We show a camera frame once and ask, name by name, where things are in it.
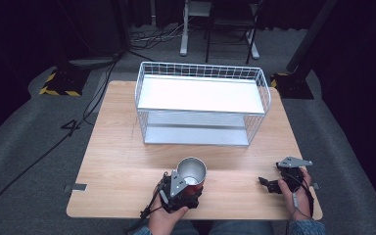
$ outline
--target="wooden table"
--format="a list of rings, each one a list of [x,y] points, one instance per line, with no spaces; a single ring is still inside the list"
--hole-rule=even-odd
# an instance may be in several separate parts
[[[258,177],[280,177],[276,162],[301,158],[277,91],[249,147],[144,145],[134,104],[134,81],[112,81],[94,126],[67,207],[71,217],[136,218],[152,199],[157,183],[186,157],[208,168],[199,206],[186,219],[287,219],[283,195],[269,194]],[[316,199],[314,218],[322,211]]]

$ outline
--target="gray floor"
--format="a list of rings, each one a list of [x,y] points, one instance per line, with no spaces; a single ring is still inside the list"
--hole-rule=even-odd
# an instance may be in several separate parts
[[[304,30],[258,32],[260,59],[251,60],[249,66],[262,68],[266,78],[285,71],[305,34]],[[200,30],[190,34],[186,57],[179,56],[179,37],[136,52],[160,62],[203,64],[206,49],[203,36]],[[209,64],[245,65],[246,52],[241,47],[230,53],[224,52],[225,48],[215,46]],[[143,61],[146,60],[126,53],[111,79],[135,80]],[[106,72],[106,69],[91,72],[81,97],[39,95],[51,70],[31,82],[32,98],[0,127],[0,191],[68,133],[60,129],[62,125],[82,119]],[[321,186],[316,192],[324,213],[321,221],[328,234],[376,234],[376,193],[345,134],[323,103],[313,72],[307,82],[314,100],[283,100],[283,104],[303,158],[314,162],[308,171]],[[97,114],[96,110],[88,120],[94,122]],[[65,189],[75,182],[92,128],[84,123],[1,196],[0,234],[122,234],[128,220],[66,215],[70,193]],[[273,222],[276,235],[284,234],[285,224],[285,221]]]

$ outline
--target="hand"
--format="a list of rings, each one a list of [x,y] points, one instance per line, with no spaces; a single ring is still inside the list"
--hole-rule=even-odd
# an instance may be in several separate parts
[[[301,172],[304,175],[304,186],[309,187],[311,183],[311,177],[307,173],[306,170],[301,168]],[[282,191],[285,202],[286,202],[286,209],[288,210],[289,214],[292,216],[293,220],[303,220],[303,219],[311,219],[310,217],[310,208],[309,208],[309,199],[307,198],[305,189],[301,186],[299,187],[298,191],[296,191],[296,197],[298,199],[298,207],[295,208],[293,202],[293,193],[289,189],[288,185],[283,179],[279,179],[278,181],[280,190]]]
[[[149,230],[155,235],[168,235],[172,232],[175,223],[188,212],[187,207],[180,208],[178,211],[168,213],[165,209],[161,208],[160,194],[155,198],[154,203],[151,206],[151,213],[149,217]]]

